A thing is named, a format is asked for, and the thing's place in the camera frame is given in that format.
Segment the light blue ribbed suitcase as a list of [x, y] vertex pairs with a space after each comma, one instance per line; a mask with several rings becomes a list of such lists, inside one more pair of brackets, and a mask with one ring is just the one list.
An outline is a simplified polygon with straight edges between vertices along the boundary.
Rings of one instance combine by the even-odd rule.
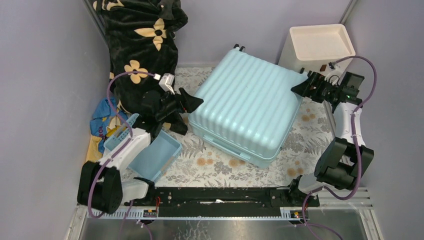
[[302, 98], [292, 88], [307, 79], [234, 46], [195, 93], [203, 103], [188, 116], [193, 133], [259, 168], [278, 156]]

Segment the black floral plush blanket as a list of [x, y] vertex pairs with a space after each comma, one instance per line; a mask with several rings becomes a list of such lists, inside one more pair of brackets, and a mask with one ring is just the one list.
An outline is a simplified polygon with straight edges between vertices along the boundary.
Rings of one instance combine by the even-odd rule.
[[174, 74], [178, 63], [175, 33], [188, 23], [179, 0], [93, 0], [103, 21], [110, 55], [110, 77], [117, 107], [153, 122], [144, 94], [165, 91], [153, 74]]

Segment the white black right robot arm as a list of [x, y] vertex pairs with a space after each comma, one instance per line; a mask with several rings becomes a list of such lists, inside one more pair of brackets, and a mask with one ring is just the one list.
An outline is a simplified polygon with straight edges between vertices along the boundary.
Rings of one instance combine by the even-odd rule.
[[314, 176], [338, 190], [353, 191], [374, 158], [374, 151], [366, 147], [361, 133], [363, 101], [358, 93], [364, 79], [346, 72], [340, 84], [332, 84], [324, 75], [309, 71], [304, 82], [291, 88], [298, 96], [331, 105], [335, 136], [318, 159]]

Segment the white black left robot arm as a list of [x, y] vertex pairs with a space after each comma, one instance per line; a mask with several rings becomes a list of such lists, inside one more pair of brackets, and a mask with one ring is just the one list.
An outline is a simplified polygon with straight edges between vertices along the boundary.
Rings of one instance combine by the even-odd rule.
[[141, 179], [122, 182], [121, 171], [126, 169], [145, 148], [152, 144], [171, 115], [192, 113], [203, 99], [188, 94], [148, 91], [142, 97], [146, 110], [134, 125], [125, 123], [128, 135], [109, 153], [96, 162], [87, 161], [81, 169], [77, 202], [102, 214], [114, 213], [121, 204], [137, 199], [148, 206], [155, 200], [155, 192]]

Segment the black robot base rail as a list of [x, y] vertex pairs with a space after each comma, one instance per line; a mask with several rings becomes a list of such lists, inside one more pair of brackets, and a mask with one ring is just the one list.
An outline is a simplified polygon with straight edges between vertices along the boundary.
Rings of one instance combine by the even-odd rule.
[[317, 196], [306, 198], [298, 179], [279, 187], [158, 187], [149, 184], [135, 207], [150, 208], [149, 217], [177, 219], [271, 219], [303, 221], [302, 207], [319, 207]]

